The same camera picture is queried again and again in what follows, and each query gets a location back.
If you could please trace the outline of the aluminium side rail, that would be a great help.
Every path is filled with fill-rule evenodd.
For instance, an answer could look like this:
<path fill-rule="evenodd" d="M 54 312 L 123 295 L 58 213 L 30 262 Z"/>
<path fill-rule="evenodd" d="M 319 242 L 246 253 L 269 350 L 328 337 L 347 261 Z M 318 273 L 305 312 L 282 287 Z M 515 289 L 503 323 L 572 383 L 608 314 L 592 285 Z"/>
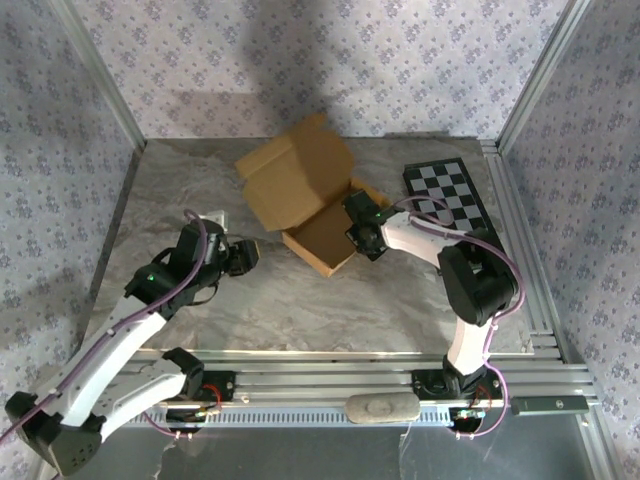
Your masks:
<path fill-rule="evenodd" d="M 526 300 L 522 310 L 527 318 L 534 356 L 557 358 L 566 363 L 565 340 L 558 333 L 558 322 L 546 291 L 543 271 L 535 258 L 536 250 L 518 190 L 495 142 L 481 140 L 480 145 L 504 225 L 503 243 L 524 280 Z"/>

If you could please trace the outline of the black grey checkerboard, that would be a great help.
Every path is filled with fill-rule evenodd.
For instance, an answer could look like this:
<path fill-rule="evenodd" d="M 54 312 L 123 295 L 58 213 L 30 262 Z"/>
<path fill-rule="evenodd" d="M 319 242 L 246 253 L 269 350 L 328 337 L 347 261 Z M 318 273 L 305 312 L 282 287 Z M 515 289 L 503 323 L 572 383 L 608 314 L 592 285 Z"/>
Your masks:
<path fill-rule="evenodd" d="M 461 158 L 435 160 L 406 165 L 402 174 L 409 201 L 400 201 L 428 216 L 438 218 L 446 228 L 472 232 L 488 231 L 498 248 L 498 237 L 480 195 Z"/>

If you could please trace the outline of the black rectangular bar device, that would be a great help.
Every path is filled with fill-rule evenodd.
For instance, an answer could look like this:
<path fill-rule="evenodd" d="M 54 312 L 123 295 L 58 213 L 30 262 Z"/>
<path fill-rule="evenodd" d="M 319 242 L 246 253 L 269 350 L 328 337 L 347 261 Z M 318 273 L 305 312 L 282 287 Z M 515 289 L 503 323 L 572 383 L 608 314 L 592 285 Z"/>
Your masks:
<path fill-rule="evenodd" d="M 510 400 L 514 415 L 577 415 L 589 412 L 587 399 L 582 395 L 552 395 L 513 397 Z"/>

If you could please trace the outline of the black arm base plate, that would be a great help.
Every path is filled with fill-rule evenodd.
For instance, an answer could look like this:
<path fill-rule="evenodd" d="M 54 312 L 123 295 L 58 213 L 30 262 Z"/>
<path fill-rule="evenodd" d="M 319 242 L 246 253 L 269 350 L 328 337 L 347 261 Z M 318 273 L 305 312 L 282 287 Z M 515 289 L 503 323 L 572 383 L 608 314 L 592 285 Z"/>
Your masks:
<path fill-rule="evenodd" d="M 492 400 L 503 398 L 497 375 L 487 369 L 467 376 L 442 369 L 413 370 L 411 386 L 420 400 L 471 400 L 477 391 Z"/>
<path fill-rule="evenodd" d="M 234 371 L 205 370 L 188 377 L 186 386 L 169 401 L 229 402 L 234 396 L 235 383 Z"/>

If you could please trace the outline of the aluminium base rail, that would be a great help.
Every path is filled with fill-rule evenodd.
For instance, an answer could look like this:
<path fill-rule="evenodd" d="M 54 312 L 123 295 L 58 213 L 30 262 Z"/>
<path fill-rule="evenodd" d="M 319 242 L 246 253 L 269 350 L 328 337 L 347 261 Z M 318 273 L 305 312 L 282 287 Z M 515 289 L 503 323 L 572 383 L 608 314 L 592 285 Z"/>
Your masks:
<path fill-rule="evenodd" d="M 208 371 L 236 373 L 232 404 L 335 406 L 352 395 L 409 391 L 411 372 L 440 369 L 439 355 L 394 352 L 194 350 Z M 513 397 L 575 396 L 599 403 L 588 368 L 561 360 L 556 348 L 491 361 Z"/>

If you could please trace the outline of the aluminium frame post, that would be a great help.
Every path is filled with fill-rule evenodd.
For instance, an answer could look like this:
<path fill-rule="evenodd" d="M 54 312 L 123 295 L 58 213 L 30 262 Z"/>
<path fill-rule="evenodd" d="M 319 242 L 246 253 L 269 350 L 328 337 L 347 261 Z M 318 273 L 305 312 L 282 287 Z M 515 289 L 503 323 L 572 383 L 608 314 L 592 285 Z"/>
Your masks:
<path fill-rule="evenodd" d="M 511 114 L 496 139 L 496 148 L 500 155 L 506 155 L 511 150 L 525 127 L 592 1 L 567 0 Z"/>
<path fill-rule="evenodd" d="M 70 43 L 75 48 L 85 69 L 107 102 L 125 136 L 134 150 L 141 154 L 146 147 L 146 138 L 77 9 L 71 0 L 46 1 L 66 31 Z"/>

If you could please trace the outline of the small black controller board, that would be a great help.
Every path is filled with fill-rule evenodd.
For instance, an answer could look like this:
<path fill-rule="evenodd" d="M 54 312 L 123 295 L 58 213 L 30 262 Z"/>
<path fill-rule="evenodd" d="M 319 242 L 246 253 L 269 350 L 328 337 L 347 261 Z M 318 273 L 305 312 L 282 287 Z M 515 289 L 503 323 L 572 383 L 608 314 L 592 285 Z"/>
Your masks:
<path fill-rule="evenodd" d="M 460 434 L 476 434 L 480 431 L 486 410 L 481 408 L 451 408 L 449 410 L 452 425 L 450 429 Z"/>
<path fill-rule="evenodd" d="M 170 408 L 166 412 L 165 423 L 172 434 L 196 434 L 220 413 L 219 406 Z"/>

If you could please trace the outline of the brown cardboard box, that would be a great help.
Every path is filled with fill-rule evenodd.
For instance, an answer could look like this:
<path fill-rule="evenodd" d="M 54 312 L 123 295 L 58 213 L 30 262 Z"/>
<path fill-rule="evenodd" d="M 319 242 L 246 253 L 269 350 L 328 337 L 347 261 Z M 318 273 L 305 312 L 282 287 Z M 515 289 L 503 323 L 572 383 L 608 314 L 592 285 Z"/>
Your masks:
<path fill-rule="evenodd" d="M 355 253 L 346 231 L 353 221 L 342 206 L 363 190 L 379 206 L 391 201 L 353 176 L 355 158 L 327 116 L 310 115 L 235 163 L 243 198 L 268 232 L 278 231 L 291 251 L 324 277 Z"/>

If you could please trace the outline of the grey oval pad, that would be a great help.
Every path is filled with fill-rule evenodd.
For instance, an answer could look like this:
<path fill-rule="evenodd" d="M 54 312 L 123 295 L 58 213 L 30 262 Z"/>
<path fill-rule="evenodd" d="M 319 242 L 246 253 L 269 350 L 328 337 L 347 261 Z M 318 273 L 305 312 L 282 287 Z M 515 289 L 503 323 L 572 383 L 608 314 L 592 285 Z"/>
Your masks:
<path fill-rule="evenodd" d="M 410 392 L 354 395 L 344 405 L 347 419 L 360 425 L 406 423 L 419 418 L 418 397 Z"/>

